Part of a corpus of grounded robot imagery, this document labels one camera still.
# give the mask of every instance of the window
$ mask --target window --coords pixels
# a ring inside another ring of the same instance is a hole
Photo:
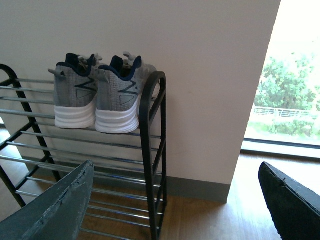
[[[245,140],[320,149],[317,0],[282,0]]]

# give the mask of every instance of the white wall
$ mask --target white wall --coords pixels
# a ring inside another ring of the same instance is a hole
[[[0,63],[51,80],[69,52],[141,55],[167,77],[168,175],[230,184],[279,4],[1,1]]]

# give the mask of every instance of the green foliage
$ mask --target green foliage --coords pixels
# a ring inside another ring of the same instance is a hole
[[[265,80],[261,81],[255,96],[257,107],[311,110],[316,94],[306,82],[314,67],[313,58],[303,55],[283,61],[270,57],[262,71]]]
[[[271,134],[287,134],[290,136],[308,136],[313,133],[313,120],[298,120],[292,119],[289,121],[274,120],[273,125],[270,126],[268,132]]]

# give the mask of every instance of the gray sneaker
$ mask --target gray sneaker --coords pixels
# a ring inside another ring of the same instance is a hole
[[[86,58],[68,53],[65,62],[58,62],[54,74],[55,125],[65,129],[88,128],[96,120],[97,80],[94,68],[98,55]]]
[[[98,94],[95,110],[95,129],[101,133],[130,133],[139,126],[140,98],[151,73],[152,65],[144,64],[141,56],[124,52],[128,59],[118,56],[111,64],[95,70]]]

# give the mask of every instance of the baseboard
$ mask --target baseboard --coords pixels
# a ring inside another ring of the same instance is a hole
[[[226,204],[231,185],[169,176],[168,194]]]

